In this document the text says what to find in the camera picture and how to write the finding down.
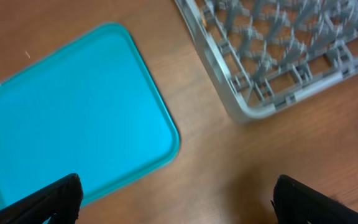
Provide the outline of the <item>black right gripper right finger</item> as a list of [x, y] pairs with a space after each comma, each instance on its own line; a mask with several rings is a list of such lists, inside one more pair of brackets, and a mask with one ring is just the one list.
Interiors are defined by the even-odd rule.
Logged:
[[358, 213], [288, 175], [280, 175], [272, 205], [278, 224], [358, 224]]

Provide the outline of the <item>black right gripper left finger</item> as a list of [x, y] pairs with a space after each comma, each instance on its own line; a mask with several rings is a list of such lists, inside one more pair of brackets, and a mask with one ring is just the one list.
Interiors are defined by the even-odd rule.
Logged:
[[0, 224], [74, 224], [83, 189], [78, 174], [69, 174], [0, 210]]

